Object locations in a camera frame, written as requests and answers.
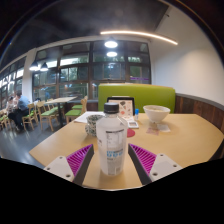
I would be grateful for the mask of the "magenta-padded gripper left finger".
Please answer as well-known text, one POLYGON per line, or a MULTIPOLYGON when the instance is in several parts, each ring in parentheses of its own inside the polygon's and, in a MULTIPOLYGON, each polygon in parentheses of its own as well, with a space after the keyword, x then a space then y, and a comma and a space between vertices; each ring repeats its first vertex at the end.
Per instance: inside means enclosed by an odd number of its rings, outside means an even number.
POLYGON ((94 148, 90 144, 67 157, 57 157, 44 170, 81 186, 93 155, 94 148))

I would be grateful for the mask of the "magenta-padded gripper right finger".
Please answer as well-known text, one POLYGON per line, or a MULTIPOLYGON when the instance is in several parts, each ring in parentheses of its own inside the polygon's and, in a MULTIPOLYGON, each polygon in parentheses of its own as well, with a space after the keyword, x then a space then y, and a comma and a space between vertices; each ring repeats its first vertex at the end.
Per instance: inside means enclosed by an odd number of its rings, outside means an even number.
POLYGON ((142 185, 147 185, 182 169, 163 153, 154 154, 140 146, 129 144, 128 154, 132 159, 142 185))

